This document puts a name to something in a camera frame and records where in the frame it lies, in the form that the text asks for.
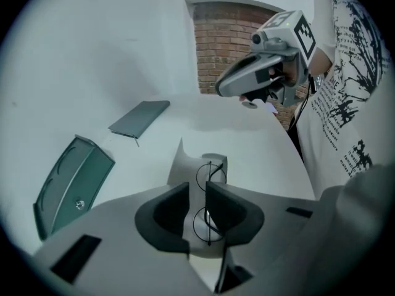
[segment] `person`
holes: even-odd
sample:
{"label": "person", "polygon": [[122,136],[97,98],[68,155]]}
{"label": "person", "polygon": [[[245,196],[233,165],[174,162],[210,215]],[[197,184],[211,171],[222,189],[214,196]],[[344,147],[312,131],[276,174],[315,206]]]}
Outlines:
{"label": "person", "polygon": [[[310,73],[328,74],[288,134],[319,199],[326,188],[395,160],[395,92],[390,53],[358,0],[314,0],[311,29],[318,48]],[[290,79],[293,67],[283,67]]]}

